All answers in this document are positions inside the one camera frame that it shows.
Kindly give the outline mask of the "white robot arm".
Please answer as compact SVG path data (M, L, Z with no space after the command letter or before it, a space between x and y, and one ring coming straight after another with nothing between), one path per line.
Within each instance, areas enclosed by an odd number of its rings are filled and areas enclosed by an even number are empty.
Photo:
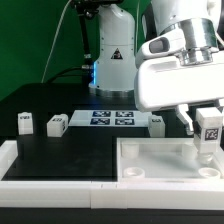
M90 91L132 95L141 112L174 109L193 134L188 107L224 99L224 0L151 0L142 25L146 41L135 50L133 17L112 2L99 4Z

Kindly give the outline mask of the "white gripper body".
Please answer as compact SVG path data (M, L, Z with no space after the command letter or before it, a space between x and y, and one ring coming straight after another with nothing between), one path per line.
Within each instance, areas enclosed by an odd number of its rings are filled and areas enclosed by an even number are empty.
M141 112L222 99L224 54L214 54L212 63L193 66L181 66L175 56L147 60L135 77L134 96Z

